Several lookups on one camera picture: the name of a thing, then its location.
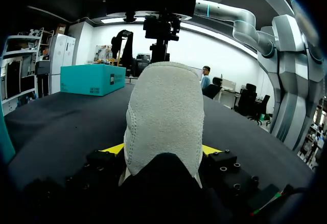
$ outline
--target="teal box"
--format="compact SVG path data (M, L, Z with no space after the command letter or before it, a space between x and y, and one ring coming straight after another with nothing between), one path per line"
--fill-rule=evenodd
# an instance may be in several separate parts
M60 91L104 96L125 86L125 73L126 68L105 64L62 66Z

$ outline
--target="black table surface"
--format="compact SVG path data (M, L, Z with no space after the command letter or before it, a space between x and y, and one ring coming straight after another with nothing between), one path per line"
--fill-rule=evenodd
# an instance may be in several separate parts
M46 176L64 184L88 153L122 143L133 87L127 84L104 97L56 93L6 115L17 151L8 169L17 188ZM313 172L281 141L217 101L203 100L204 145L236 154L241 167L260 178L261 189L269 184L280 189L308 186Z

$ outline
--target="white refrigerator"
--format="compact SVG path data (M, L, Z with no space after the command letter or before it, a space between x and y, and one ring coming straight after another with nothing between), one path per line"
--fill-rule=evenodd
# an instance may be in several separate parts
M60 92L60 69L73 63L75 38L56 34L50 49L50 94Z

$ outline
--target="man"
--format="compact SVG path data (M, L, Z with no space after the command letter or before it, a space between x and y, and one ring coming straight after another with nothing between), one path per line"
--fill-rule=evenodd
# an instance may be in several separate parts
M210 85L210 78L209 78L210 67L204 66L202 70L203 70L203 77L201 81L201 88L203 90Z

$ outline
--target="office chair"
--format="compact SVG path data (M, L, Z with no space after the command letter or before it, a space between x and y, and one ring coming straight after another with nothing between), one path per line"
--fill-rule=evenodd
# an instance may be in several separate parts
M256 86L250 83L246 84L246 89L242 90L239 105L236 107L236 111L239 114L247 116L253 113L253 107L256 98L255 90Z
M214 77L213 84L210 84L208 87L202 90L203 95L209 97L210 99L214 99L222 88L221 82L222 80L220 78Z
M256 103L254 106L254 116L249 117L250 120L255 120L258 125L259 122L262 125L262 122L260 121L261 114L266 114L267 109L267 103L270 99L269 95L265 95L264 100L261 103Z

